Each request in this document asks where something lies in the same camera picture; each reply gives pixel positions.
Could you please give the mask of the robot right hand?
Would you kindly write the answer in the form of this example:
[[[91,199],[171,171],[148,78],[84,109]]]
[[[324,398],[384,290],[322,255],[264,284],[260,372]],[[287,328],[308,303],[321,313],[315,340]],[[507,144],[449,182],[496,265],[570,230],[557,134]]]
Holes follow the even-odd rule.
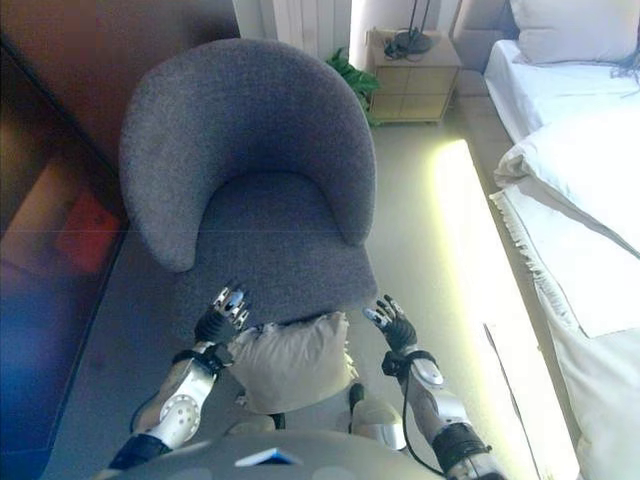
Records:
[[[417,335],[403,308],[390,295],[376,301],[376,308],[364,308],[363,315],[384,336],[390,349],[400,355],[408,355],[417,349]]]

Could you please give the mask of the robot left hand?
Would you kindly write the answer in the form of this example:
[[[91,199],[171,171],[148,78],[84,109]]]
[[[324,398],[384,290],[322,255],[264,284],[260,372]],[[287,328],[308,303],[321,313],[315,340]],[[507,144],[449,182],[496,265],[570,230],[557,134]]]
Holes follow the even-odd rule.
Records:
[[[246,294],[241,284],[225,285],[215,294],[196,323],[195,341],[228,344],[238,335],[250,313]]]

